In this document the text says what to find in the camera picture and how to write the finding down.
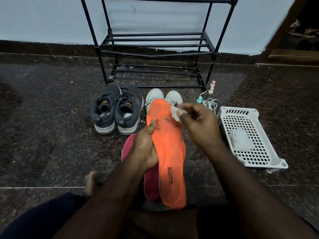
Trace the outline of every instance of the black metal shoe rack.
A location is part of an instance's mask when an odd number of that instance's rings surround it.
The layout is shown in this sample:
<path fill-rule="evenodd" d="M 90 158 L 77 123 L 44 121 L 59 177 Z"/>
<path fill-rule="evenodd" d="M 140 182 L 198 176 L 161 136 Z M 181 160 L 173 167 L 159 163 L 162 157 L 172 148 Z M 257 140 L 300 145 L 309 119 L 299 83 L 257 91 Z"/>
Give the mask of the black metal shoe rack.
<path fill-rule="evenodd" d="M 208 12 L 206 15 L 205 23 L 202 32 L 195 32 L 195 33 L 152 33 L 152 34 L 113 34 L 110 21 L 107 16 L 107 11 L 106 11 L 106 6 L 104 0 L 102 1 L 104 13 L 105 13 L 105 18 L 108 26 L 108 35 L 104 39 L 101 45 L 98 45 L 93 26 L 91 23 L 90 15 L 86 7 L 85 0 L 81 0 L 82 6 L 86 15 L 87 22 L 90 27 L 90 31 L 93 37 L 94 45 L 95 45 L 95 50 L 97 53 L 97 56 L 99 58 L 99 62 L 101 65 L 103 77 L 105 80 L 105 84 L 109 84 L 114 82 L 114 77 L 117 72 L 137 72 L 137 73 L 167 73 L 167 74 L 177 74 L 177 75 L 188 75 L 188 76 L 196 76 L 198 80 L 198 85 L 175 85 L 175 86 L 168 86 L 168 85 L 159 85 L 159 86 L 138 86 L 139 88 L 202 88 L 205 90 L 207 88 L 207 83 L 210 79 L 210 76 L 212 74 L 212 70 L 217 58 L 217 53 L 218 49 L 220 47 L 221 41 L 223 39 L 223 36 L 225 34 L 227 25 L 229 23 L 229 20 L 231 18 L 231 15 L 233 13 L 233 10 L 237 4 L 238 0 L 141 0 L 141 1 L 167 1 L 167 2 L 191 2 L 191 3 L 209 3 L 209 8 Z M 218 43 L 216 48 L 213 46 L 212 42 L 210 41 L 205 29 L 207 25 L 207 21 L 209 18 L 209 14 L 212 8 L 213 3 L 228 3 L 231 5 L 231 8 L 229 10 L 228 16 L 226 18 L 224 27 L 222 29 L 221 35 L 219 37 Z M 160 36 L 198 36 L 199 38 L 156 38 Z M 149 44 L 119 44 L 121 42 L 143 42 L 143 41 L 199 41 L 199 44 L 154 44 L 154 45 L 149 45 Z M 138 54 L 138 53 L 129 53 L 129 52 L 118 52 L 116 51 L 117 47 L 135 47 L 135 48 L 177 48 L 177 47 L 198 47 L 197 52 L 181 52 L 181 53 L 173 53 L 173 54 L 160 54 L 160 55 L 147 55 L 147 54 Z M 208 52 L 201 52 L 200 49 L 201 47 L 207 47 Z M 111 75 L 109 77 L 106 76 L 103 61 L 102 61 L 102 56 L 104 54 L 114 54 L 115 56 L 115 64 L 113 66 Z M 132 71 L 127 71 L 123 69 L 118 69 L 122 64 L 119 62 L 118 55 L 125 55 L 125 56 L 135 56 L 135 57 L 143 57 L 146 59 L 152 59 L 152 58 L 159 58 L 159 57 L 172 57 L 172 56 L 195 56 L 196 59 L 194 62 L 194 67 L 174 67 L 174 66 L 154 66 L 154 65 L 130 65 L 130 64 L 125 64 L 130 67 L 138 67 L 138 68 L 156 68 L 156 69 L 161 69 L 157 71 L 153 70 L 132 70 Z M 211 56 L 211 65 L 208 71 L 208 75 L 206 80 L 204 81 L 202 79 L 202 76 L 198 70 L 197 67 L 197 62 L 198 62 L 198 56 L 199 55 L 210 55 Z M 188 74 L 185 73 L 179 73 L 179 72 L 170 72 L 170 71 L 165 71 L 165 69 L 179 69 L 179 70 L 187 70 Z"/>

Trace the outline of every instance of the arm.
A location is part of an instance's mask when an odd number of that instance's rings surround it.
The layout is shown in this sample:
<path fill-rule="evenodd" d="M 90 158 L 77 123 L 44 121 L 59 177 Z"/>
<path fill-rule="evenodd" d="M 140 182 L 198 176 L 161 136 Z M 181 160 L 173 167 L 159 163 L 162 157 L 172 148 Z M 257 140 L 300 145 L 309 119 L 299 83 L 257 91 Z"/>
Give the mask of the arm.
<path fill-rule="evenodd" d="M 213 164 L 248 238 L 316 238 L 313 230 L 233 156 L 223 143 L 216 115 L 201 104 L 180 104 L 193 142 Z"/>
<path fill-rule="evenodd" d="M 135 135 L 128 157 L 54 238 L 117 238 L 146 170 L 158 162 L 151 136 L 155 127 L 151 123 Z"/>

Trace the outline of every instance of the orange insole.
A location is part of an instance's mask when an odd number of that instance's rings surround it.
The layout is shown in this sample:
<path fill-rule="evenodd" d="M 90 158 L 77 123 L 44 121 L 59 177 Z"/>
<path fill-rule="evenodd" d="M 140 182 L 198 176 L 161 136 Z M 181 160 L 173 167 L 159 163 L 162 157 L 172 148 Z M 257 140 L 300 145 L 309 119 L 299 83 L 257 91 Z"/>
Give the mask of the orange insole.
<path fill-rule="evenodd" d="M 182 209 L 186 205 L 183 175 L 185 143 L 179 122 L 172 118 L 171 106 L 162 99 L 154 100 L 146 118 L 157 122 L 152 135 L 159 158 L 159 192 L 164 205 Z"/>

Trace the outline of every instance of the white shoe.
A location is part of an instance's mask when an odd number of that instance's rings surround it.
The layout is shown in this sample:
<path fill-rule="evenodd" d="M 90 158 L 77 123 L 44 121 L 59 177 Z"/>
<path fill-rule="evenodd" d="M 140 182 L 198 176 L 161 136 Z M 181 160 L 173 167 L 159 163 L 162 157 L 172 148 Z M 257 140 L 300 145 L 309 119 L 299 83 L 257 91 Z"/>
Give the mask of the white shoe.
<path fill-rule="evenodd" d="M 170 92 L 167 93 L 165 97 L 165 101 L 168 102 L 171 106 L 175 105 L 175 103 L 181 104 L 183 103 L 183 99 L 181 98 L 181 95 L 175 91 L 171 90 Z"/>
<path fill-rule="evenodd" d="M 151 89 L 151 91 L 147 94 L 146 100 L 145 100 L 146 114 L 148 114 L 148 109 L 149 109 L 151 103 L 157 99 L 164 100 L 163 92 L 158 88 Z"/>

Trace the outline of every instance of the person's left arm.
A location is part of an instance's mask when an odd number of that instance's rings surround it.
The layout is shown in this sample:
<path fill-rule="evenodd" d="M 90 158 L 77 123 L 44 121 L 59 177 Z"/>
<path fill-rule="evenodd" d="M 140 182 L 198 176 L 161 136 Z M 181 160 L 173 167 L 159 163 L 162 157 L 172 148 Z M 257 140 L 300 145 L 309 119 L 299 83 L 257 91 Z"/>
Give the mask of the person's left arm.
<path fill-rule="evenodd" d="M 151 134 L 155 122 L 134 137 L 127 158 L 104 185 L 77 211 L 53 238 L 116 238 L 145 172 L 158 162 Z"/>

